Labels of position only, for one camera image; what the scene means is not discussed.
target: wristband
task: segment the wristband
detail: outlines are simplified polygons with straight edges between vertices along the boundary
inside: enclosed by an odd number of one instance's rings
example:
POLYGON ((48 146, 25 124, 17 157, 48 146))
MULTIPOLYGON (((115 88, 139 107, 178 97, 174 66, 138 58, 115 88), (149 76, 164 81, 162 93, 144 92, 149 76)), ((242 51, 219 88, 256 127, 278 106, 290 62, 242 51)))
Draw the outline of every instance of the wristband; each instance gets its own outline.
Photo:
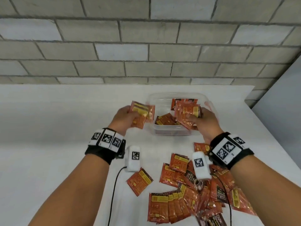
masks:
POLYGON ((124 157, 125 146, 126 141, 122 135, 112 129, 104 128, 93 134, 85 155, 94 154, 110 165, 113 159, 124 157))
POLYGON ((246 156, 254 155, 247 144, 237 135, 228 132, 215 137, 211 143, 209 158, 218 166, 229 170, 246 156))

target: black cable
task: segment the black cable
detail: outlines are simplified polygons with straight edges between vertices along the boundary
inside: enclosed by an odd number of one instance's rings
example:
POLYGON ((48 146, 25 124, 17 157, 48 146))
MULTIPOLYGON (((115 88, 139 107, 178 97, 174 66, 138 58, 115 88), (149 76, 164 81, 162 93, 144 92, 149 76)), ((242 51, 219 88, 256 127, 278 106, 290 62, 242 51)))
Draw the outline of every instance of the black cable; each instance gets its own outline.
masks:
POLYGON ((231 210, 231 205, 230 205, 230 201, 228 199, 228 195, 227 195, 227 191, 226 191, 226 188, 224 186, 224 183, 220 180, 220 178, 216 175, 216 174, 211 174, 211 175, 214 175, 215 177, 217 177, 217 179, 221 182, 223 188, 224 188, 224 191, 225 191, 225 196, 226 196, 226 201, 228 202, 228 205, 229 205, 229 209, 230 209, 230 226, 232 226, 232 210, 231 210))
POLYGON ((111 201, 111 209, 110 209, 110 216, 109 216, 108 226, 109 226, 110 220, 111 220, 112 205, 113 205, 113 198, 114 198, 114 193, 115 193, 115 187, 116 187, 117 178, 118 178, 118 175, 120 174, 120 172, 122 171, 122 169, 125 169, 125 168, 126 168, 126 167, 122 167, 122 168, 120 169, 120 171, 118 172, 117 176, 116 176, 116 180, 115 180, 115 184, 114 184, 114 189, 113 189, 113 195, 112 195, 112 201, 111 201))

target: white sensor device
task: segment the white sensor device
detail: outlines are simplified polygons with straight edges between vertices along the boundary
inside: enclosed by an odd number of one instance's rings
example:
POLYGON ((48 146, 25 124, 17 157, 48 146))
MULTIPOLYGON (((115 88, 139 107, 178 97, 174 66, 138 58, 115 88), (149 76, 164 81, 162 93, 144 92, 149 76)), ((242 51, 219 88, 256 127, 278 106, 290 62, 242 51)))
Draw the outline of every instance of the white sensor device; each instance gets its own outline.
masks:
POLYGON ((128 146, 125 151, 125 164, 127 172, 140 171, 141 167, 141 149, 138 146, 128 146))
POLYGON ((191 160, 195 176, 198 180, 211 179, 209 165, 211 165, 212 162, 209 160, 209 157, 204 154, 204 152, 194 152, 191 160))

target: transparent bin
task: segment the transparent bin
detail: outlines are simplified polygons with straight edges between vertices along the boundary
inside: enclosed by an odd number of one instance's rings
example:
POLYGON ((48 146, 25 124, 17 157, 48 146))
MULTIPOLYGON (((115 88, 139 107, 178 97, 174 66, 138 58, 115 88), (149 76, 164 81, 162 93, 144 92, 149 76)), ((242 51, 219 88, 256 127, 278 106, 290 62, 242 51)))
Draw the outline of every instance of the transparent bin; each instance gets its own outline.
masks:
POLYGON ((200 93, 154 93, 149 95, 146 104, 155 105, 155 116, 153 123, 149 123, 148 127, 153 134, 156 135, 172 135, 172 136, 183 136, 198 134, 198 131, 188 130, 182 125, 157 125, 155 124, 157 116, 162 116, 166 113, 175 115, 175 111, 171 111, 171 103, 173 98, 193 98, 198 99, 197 104, 201 107, 205 107, 215 113, 217 112, 212 102, 208 98, 200 93))

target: hand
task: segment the hand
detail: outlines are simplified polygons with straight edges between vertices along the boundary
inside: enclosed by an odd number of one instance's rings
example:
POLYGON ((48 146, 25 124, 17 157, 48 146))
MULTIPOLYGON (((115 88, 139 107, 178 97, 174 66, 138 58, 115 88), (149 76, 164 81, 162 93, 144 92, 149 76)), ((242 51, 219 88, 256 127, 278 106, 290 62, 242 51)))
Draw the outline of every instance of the hand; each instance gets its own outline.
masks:
POLYGON ((204 137, 205 143, 210 144, 216 136, 224 131, 219 126, 219 122, 213 112, 204 107, 202 107, 201 112, 201 118, 197 118, 192 114, 187 114, 186 117, 197 125, 199 132, 204 137))
POLYGON ((108 128, 113 129, 118 132, 120 135, 125 136, 127 129, 131 127, 133 120, 139 117, 138 112, 130 112, 130 106, 125 106, 119 109, 114 116, 112 122, 108 126, 108 128))

